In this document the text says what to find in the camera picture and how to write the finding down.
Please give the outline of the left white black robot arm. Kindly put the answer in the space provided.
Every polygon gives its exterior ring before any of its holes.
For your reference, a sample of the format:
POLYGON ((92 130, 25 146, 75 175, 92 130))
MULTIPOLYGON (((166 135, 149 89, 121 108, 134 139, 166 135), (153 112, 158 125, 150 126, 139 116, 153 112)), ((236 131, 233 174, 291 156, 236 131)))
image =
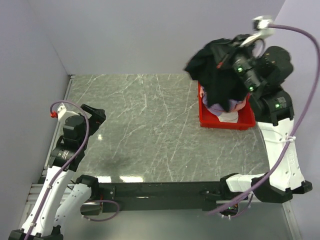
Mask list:
POLYGON ((62 124, 63 134, 51 151, 45 181, 34 207, 22 227, 10 233, 11 240, 62 240, 70 217, 87 200, 94 201, 100 195, 98 179, 83 175, 63 199, 85 156, 89 137, 106 120, 103 109, 82 104, 76 113, 67 110, 67 104, 66 100, 59 101, 57 110, 50 110, 50 116, 62 124))

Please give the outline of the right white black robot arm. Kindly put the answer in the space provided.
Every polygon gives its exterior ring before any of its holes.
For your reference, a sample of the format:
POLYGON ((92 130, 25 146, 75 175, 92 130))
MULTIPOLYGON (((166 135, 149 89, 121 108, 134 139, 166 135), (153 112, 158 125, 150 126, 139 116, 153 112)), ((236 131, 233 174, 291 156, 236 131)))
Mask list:
POLYGON ((274 172, 256 175, 233 173, 220 179, 219 193, 231 200, 241 193, 254 194, 264 203, 285 203, 294 194, 313 189, 305 180, 295 146, 294 108, 282 83, 293 72, 291 56, 279 46, 270 46, 261 56, 254 56, 255 40, 246 43, 247 34, 237 35, 224 50, 217 68, 234 70, 247 88, 249 104, 262 134, 267 159, 274 172))

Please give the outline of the black t shirt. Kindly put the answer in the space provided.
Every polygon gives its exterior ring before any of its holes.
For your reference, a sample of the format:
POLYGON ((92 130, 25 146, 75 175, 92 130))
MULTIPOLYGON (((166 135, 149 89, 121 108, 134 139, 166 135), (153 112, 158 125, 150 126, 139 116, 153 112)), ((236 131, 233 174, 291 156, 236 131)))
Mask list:
POLYGON ((242 102, 247 89, 231 69, 218 69, 224 55, 230 50, 232 40, 220 38, 207 43, 186 64, 190 78, 200 83, 206 94, 206 105, 220 105, 224 112, 233 111, 231 101, 242 102))

